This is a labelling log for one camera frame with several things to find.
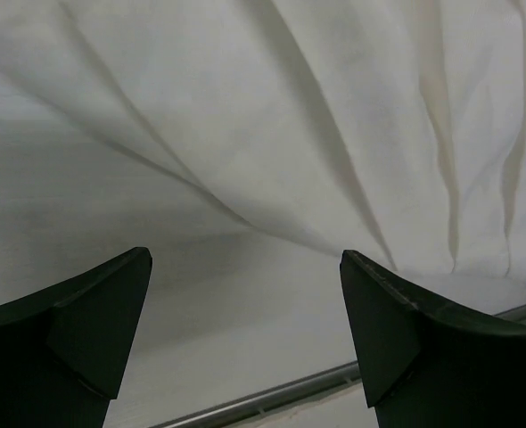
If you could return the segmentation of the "white pleated skirt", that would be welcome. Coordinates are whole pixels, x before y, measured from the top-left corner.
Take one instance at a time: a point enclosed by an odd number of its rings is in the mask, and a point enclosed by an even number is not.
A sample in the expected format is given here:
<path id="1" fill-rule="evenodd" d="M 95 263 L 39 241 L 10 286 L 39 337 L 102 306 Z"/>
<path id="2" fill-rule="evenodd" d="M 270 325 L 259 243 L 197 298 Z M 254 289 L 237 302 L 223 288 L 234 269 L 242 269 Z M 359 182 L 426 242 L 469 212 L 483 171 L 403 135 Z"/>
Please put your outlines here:
<path id="1" fill-rule="evenodd" d="M 526 1 L 0 1 L 0 74 L 260 232 L 526 284 Z"/>

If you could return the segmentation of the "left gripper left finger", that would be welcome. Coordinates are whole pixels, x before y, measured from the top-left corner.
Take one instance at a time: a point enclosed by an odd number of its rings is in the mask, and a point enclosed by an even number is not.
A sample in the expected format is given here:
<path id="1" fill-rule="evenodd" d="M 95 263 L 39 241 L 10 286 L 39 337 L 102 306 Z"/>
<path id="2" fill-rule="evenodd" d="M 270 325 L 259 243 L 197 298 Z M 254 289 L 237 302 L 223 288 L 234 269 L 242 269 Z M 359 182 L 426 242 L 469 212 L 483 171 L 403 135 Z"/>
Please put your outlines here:
<path id="1" fill-rule="evenodd" d="M 0 306 L 0 427 L 103 426 L 151 272 L 136 247 Z"/>

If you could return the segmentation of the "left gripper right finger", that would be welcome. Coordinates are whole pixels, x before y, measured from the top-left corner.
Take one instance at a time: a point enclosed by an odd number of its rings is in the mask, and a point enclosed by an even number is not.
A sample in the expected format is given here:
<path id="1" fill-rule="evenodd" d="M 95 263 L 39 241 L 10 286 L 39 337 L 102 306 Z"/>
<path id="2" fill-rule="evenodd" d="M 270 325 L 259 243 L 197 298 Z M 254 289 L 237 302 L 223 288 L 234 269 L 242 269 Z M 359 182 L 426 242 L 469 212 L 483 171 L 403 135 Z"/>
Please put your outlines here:
<path id="1" fill-rule="evenodd" d="M 343 253 L 340 274 L 381 427 L 526 427 L 526 305 L 487 315 L 357 251 Z"/>

